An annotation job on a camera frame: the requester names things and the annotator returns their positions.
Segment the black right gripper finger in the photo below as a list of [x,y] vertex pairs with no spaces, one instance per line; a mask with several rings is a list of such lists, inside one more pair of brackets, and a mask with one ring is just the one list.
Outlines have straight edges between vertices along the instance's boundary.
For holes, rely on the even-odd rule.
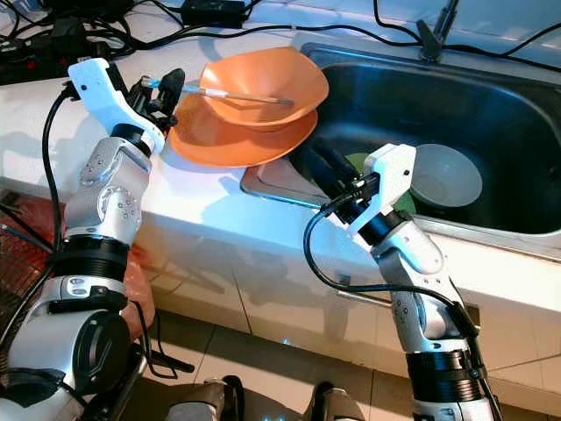
[[316,162],[317,185],[350,185],[362,177],[347,157],[326,140],[316,142],[316,156],[319,158]]
[[305,146],[303,168],[312,183],[329,199],[341,196],[356,180],[356,168],[341,153],[325,146]]

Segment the white kitchen cabinet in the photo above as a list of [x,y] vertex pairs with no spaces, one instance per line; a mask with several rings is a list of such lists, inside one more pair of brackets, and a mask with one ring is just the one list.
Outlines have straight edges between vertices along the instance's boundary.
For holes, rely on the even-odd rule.
[[[309,352],[404,375],[390,312],[337,295],[306,266],[300,250],[221,238],[199,228],[148,222],[138,245],[155,276],[161,308]],[[444,239],[452,278],[479,309],[482,356],[504,398],[523,389],[561,396],[561,266],[485,263],[468,242]]]

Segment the orange plastic plate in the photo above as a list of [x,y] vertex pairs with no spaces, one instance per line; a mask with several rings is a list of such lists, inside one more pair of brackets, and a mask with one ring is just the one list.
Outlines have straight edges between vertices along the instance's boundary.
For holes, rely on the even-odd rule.
[[248,168],[276,161],[303,144],[319,123],[319,113],[312,111],[276,132],[257,132],[225,123],[200,96],[185,96],[175,117],[179,123],[168,133],[167,144],[186,161],[214,168]]

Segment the black power adapter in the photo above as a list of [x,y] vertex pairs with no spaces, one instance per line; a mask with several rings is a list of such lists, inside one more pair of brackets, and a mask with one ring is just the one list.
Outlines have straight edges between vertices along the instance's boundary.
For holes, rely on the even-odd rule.
[[249,10],[241,0],[185,0],[180,14],[185,25],[240,29]]

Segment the grey bowl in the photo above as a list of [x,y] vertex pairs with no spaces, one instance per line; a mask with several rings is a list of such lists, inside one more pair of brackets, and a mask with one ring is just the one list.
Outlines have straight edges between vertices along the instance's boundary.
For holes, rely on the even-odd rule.
[[482,175],[472,160],[456,148],[418,145],[409,192],[431,207],[468,207],[482,197]]

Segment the orange plastic bowl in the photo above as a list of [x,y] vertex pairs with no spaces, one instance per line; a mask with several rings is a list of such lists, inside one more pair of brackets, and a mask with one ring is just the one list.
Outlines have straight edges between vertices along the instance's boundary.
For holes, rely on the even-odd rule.
[[289,99],[293,105],[205,96],[203,101],[225,123],[271,132],[295,123],[329,95],[321,69],[292,46],[280,46],[212,61],[202,71],[201,88]]

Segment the dark metal faucet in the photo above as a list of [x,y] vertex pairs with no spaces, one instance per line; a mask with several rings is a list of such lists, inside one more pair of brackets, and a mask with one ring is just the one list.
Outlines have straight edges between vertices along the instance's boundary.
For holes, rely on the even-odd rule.
[[424,20],[416,21],[418,39],[421,43],[421,51],[418,53],[421,61],[426,63],[438,63],[444,43],[448,39],[451,28],[456,20],[457,8],[460,0],[448,0],[441,9],[440,15],[434,25],[426,24]]

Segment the stainless steel sink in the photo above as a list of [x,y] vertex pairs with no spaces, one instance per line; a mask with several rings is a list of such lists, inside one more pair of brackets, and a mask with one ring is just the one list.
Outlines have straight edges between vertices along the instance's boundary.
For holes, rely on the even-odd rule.
[[480,172],[464,207],[418,202],[426,232],[561,263],[561,85],[341,46],[302,52],[329,84],[309,141],[341,155],[438,144]]

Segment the robot right leg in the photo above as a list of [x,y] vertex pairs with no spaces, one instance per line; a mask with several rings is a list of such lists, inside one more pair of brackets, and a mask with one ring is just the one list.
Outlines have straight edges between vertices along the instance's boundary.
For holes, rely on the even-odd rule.
[[304,421],[367,421],[367,418],[344,389],[333,382],[319,382],[313,390]]

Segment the robot leg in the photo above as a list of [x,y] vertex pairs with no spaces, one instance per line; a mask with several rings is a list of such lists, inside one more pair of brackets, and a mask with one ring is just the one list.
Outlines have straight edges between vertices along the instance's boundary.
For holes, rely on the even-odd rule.
[[367,421],[367,418],[344,389],[333,382],[319,382],[313,390],[304,421]]
[[209,378],[169,406],[165,421],[242,421],[244,386],[239,377]]

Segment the robot left leg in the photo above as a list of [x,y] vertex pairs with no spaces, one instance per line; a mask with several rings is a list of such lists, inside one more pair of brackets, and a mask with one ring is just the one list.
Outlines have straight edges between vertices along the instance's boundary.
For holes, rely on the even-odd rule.
[[239,377],[209,378],[169,406],[165,421],[242,421],[244,386]]

